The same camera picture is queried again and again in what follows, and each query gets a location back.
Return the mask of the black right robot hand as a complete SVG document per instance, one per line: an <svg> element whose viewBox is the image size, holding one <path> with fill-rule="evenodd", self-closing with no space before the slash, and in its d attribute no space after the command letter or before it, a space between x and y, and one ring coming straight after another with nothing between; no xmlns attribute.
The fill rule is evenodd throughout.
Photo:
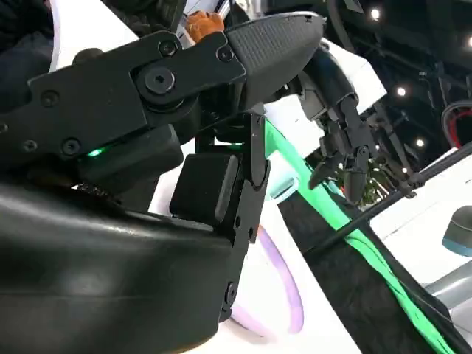
<svg viewBox="0 0 472 354"><path fill-rule="evenodd" d="M260 106L323 19L168 31L31 80L1 117L1 351L175 353L229 318L270 173Z"/></svg>

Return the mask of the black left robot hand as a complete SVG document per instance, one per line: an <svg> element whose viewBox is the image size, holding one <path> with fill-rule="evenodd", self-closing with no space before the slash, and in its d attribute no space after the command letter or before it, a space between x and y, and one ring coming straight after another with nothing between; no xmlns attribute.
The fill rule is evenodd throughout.
<svg viewBox="0 0 472 354"><path fill-rule="evenodd" d="M342 164L344 195L359 204L367 183L368 161L376 155L369 124L360 118L358 95L336 59L323 47L304 68L324 106L316 118L323 128L319 139L322 160L310 176L308 188L318 187Z"/></svg>

